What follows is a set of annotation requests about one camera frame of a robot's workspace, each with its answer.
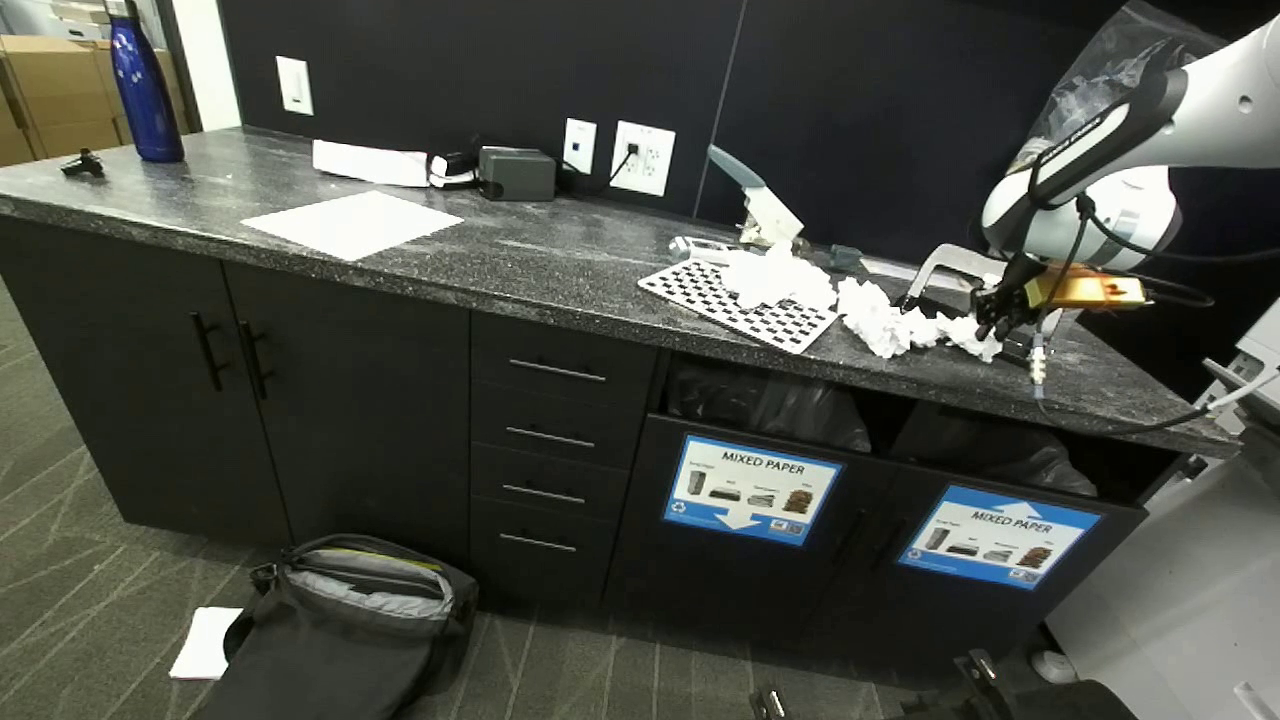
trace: electrical outlet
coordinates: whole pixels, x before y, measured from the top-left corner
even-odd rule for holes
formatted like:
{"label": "electrical outlet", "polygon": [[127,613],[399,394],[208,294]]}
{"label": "electrical outlet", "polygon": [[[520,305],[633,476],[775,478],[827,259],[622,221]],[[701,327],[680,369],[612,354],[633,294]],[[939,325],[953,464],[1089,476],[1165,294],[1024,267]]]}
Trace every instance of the electrical outlet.
{"label": "electrical outlet", "polygon": [[315,116],[308,58],[277,56],[280,103],[290,116]]}
{"label": "electrical outlet", "polygon": [[647,123],[616,123],[612,141],[612,187],[666,195],[666,173],[676,155],[676,133]]}
{"label": "electrical outlet", "polygon": [[577,116],[565,118],[565,162],[578,177],[594,173],[594,123]]}

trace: countertop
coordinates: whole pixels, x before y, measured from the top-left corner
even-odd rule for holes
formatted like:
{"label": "countertop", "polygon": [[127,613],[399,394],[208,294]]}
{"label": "countertop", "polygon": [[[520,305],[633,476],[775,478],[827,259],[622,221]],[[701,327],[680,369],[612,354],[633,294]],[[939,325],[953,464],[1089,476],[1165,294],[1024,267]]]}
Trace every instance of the countertop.
{"label": "countertop", "polygon": [[1120,437],[1127,443],[1226,455],[1234,439],[1208,420],[1132,430],[1186,402],[1082,327],[1050,344],[1047,394],[1033,401],[1014,362],[977,362],[958,350],[911,350],[874,361],[853,333],[831,325],[803,354],[771,350],[635,289],[673,264],[673,236],[726,230],[647,213],[547,198],[507,202],[474,193],[391,193],[462,224],[386,248],[359,264],[245,229],[239,221],[336,198],[366,185],[311,173],[311,144],[266,133],[187,134],[187,162],[149,169],[132,148],[100,150],[108,185],[64,181],[64,159],[0,169],[0,217],[83,229],[132,245],[254,264],[371,293],[421,294],[473,312],[594,333],[647,347],[732,361],[746,369],[835,380],[1044,426]]}

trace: white paper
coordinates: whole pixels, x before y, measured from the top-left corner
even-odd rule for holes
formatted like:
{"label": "white paper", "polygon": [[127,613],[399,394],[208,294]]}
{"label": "white paper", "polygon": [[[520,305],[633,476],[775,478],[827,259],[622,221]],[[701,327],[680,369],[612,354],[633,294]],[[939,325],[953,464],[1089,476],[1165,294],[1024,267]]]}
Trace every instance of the white paper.
{"label": "white paper", "polygon": [[227,671],[223,636],[239,606],[196,606],[187,643],[175,652],[170,678],[221,678]]}
{"label": "white paper", "polygon": [[385,193],[359,193],[342,198],[302,202],[271,217],[245,221],[254,230],[282,236],[290,245],[302,245],[311,250],[336,254],[336,259],[365,259],[385,248],[435,236],[460,217],[421,206]]}
{"label": "white paper", "polygon": [[294,116],[315,116],[308,58],[277,56],[280,103]]}
{"label": "white paper", "polygon": [[311,169],[330,177],[351,177],[365,185],[432,187],[428,150],[386,150],[386,148],[315,141]]}

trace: cabinet handle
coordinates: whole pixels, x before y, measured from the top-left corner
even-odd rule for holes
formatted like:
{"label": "cabinet handle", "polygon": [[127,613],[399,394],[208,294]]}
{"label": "cabinet handle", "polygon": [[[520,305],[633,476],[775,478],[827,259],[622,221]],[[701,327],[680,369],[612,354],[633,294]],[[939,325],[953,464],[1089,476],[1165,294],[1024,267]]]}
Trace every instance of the cabinet handle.
{"label": "cabinet handle", "polygon": [[585,497],[571,497],[571,490],[545,490],[545,488],[527,488],[527,485],[505,485],[505,490],[510,490],[510,497],[533,497],[533,498],[550,498],[550,504],[577,504],[577,507],[585,507],[585,504],[587,504]]}
{"label": "cabinet handle", "polygon": [[539,374],[565,374],[565,380],[585,380],[585,384],[608,384],[608,374],[598,370],[578,370],[578,369],[565,369],[565,362],[539,362],[539,361],[524,361],[524,354],[507,354],[510,369],[524,370],[539,370]]}
{"label": "cabinet handle", "polygon": [[577,543],[555,543],[555,541],[539,541],[539,534],[497,532],[497,541],[505,541],[505,543],[524,543],[524,547],[539,547],[539,551],[577,555]]}
{"label": "cabinet handle", "polygon": [[259,344],[266,338],[266,333],[254,333],[253,325],[239,325],[239,350],[248,362],[248,384],[259,401],[266,401],[266,380],[277,374],[271,369],[265,369]]}
{"label": "cabinet handle", "polygon": [[545,443],[566,443],[566,446],[594,446],[594,439],[578,439],[578,437],[558,437],[558,430],[534,430],[534,426],[520,426],[520,422],[507,422],[507,437],[524,437],[524,439],[545,439]]}
{"label": "cabinet handle", "polygon": [[201,344],[201,354],[203,354],[203,369],[208,369],[208,384],[213,384],[213,392],[223,392],[223,369],[231,369],[231,362],[221,362],[215,354],[213,354],[213,344],[208,344],[208,334],[215,334],[215,333],[223,333],[221,325],[208,325],[201,312],[193,316],[193,327],[196,327],[196,344]]}

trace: sign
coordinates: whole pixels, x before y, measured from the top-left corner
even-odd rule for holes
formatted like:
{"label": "sign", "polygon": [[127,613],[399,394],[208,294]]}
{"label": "sign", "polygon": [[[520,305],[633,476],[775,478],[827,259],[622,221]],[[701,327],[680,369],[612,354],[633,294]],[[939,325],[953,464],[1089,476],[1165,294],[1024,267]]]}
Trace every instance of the sign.
{"label": "sign", "polygon": [[1095,521],[1101,512],[953,485],[900,564],[1033,591]]}
{"label": "sign", "polygon": [[663,521],[800,547],[842,464],[683,437]]}

